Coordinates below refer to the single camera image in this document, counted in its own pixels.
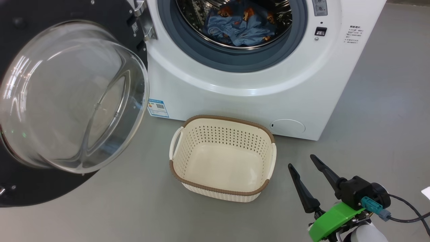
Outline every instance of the bright green bracket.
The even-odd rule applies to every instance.
[[[343,202],[336,204],[313,223],[309,235],[313,242],[321,241],[363,210],[364,208],[355,211]]]

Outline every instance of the beige plastic basket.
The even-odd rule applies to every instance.
[[[259,124],[199,115],[176,131],[169,157],[173,175],[190,191],[251,202],[272,177],[276,145],[269,130]]]

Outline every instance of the washing machine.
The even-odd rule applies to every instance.
[[[209,18],[231,17],[222,9],[234,2],[258,6],[247,16],[276,29],[252,44],[208,34]],[[384,3],[0,1],[0,207],[80,186],[145,114],[228,116],[317,140]]]

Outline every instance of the blue and white sticker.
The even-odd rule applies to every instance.
[[[149,99],[148,109],[152,116],[168,118],[166,105],[161,100]]]

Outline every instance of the laundry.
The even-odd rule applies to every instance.
[[[231,0],[219,10],[211,9],[203,27],[211,38],[237,47],[267,42],[275,31],[274,14],[249,0]]]

